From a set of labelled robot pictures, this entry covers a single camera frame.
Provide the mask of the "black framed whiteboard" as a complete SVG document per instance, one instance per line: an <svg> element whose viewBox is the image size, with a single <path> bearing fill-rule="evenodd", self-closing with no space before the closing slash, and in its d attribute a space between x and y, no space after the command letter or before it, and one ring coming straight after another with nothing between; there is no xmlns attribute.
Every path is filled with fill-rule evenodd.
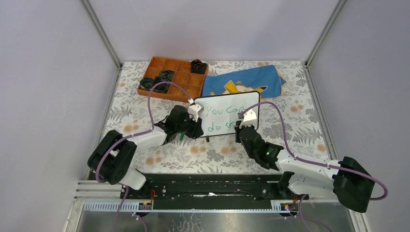
<svg viewBox="0 0 410 232"><path fill-rule="evenodd" d="M239 120L238 114L260 102L260 93L256 91L207 96L194 99L203 107L199 114L204 132L202 137L234 134L234 126Z"/></svg>

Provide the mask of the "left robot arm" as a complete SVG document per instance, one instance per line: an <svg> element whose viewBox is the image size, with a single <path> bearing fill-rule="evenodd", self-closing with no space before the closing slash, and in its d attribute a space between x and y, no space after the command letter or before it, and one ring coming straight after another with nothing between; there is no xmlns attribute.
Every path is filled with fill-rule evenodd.
<svg viewBox="0 0 410 232"><path fill-rule="evenodd" d="M175 106L162 121L152 129L124 136L116 130L109 131L88 159L88 167L95 172L99 183L121 184L131 188L139 199L149 195L150 186L146 176L131 167L136 151L166 145L178 134L196 139L203 135L202 119L199 114L203 107L192 103L188 108Z"/></svg>

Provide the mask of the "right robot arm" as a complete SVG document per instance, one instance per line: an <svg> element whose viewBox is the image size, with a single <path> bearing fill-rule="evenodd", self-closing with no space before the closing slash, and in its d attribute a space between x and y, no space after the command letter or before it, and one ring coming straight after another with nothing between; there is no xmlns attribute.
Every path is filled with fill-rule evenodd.
<svg viewBox="0 0 410 232"><path fill-rule="evenodd" d="M277 186L281 198L307 194L337 199L346 208L359 213L367 211L375 182L363 176L368 172L355 159L320 161L292 156L283 146L266 142L254 126L240 124L241 121L237 121L234 126L235 141L257 164L281 173Z"/></svg>

